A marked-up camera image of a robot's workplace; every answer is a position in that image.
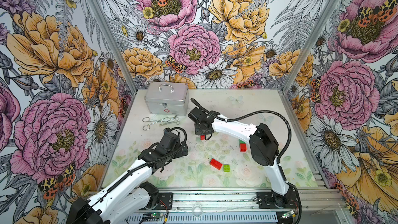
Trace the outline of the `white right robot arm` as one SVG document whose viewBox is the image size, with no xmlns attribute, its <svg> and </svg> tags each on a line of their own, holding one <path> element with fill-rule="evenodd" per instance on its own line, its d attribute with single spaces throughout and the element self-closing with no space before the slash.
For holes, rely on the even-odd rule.
<svg viewBox="0 0 398 224">
<path fill-rule="evenodd" d="M 240 121 L 257 114 L 271 114 L 279 117 L 287 127 L 287 142 L 282 150 L 268 125 L 245 124 Z M 264 167 L 271 183 L 270 202 L 278 207 L 285 207 L 294 197 L 293 187 L 289 185 L 280 159 L 291 143 L 292 130 L 288 120 L 280 113 L 271 110 L 255 111 L 244 116 L 230 119 L 216 111 L 208 111 L 201 106 L 195 107 L 188 114 L 194 122 L 196 135 L 211 135 L 215 132 L 235 137 L 250 146 L 253 160 Z"/>
</svg>

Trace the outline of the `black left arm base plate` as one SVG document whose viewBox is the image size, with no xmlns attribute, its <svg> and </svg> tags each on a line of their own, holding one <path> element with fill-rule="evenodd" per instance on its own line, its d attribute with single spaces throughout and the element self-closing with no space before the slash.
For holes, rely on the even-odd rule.
<svg viewBox="0 0 398 224">
<path fill-rule="evenodd" d="M 174 194 L 171 192 L 161 192 L 150 196 L 146 210 L 171 210 L 173 206 Z"/>
</svg>

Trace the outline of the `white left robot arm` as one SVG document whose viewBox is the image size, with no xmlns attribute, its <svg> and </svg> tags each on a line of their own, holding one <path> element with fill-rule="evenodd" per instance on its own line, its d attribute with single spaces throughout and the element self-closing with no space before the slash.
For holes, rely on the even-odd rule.
<svg viewBox="0 0 398 224">
<path fill-rule="evenodd" d="M 158 189 L 146 180 L 174 159 L 188 155 L 187 133 L 166 128 L 159 142 L 143 150 L 133 164 L 105 189 L 89 199 L 79 198 L 70 207 L 68 224 L 116 224 L 129 214 L 158 200 Z"/>
</svg>

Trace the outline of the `long red lego brick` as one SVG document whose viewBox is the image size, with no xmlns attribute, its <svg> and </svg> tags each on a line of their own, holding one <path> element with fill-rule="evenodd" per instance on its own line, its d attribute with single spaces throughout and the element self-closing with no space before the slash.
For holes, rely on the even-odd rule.
<svg viewBox="0 0 398 224">
<path fill-rule="evenodd" d="M 223 167 L 223 164 L 216 159 L 211 159 L 209 164 L 217 170 L 220 170 Z"/>
</svg>

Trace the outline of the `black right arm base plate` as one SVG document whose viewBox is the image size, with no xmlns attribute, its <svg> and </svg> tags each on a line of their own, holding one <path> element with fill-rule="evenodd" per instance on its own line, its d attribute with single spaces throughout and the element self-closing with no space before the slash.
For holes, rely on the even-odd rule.
<svg viewBox="0 0 398 224">
<path fill-rule="evenodd" d="M 253 201 L 260 209 L 300 208 L 299 200 L 294 192 L 287 193 L 285 196 L 282 196 L 273 191 L 260 191 L 256 193 Z"/>
</svg>

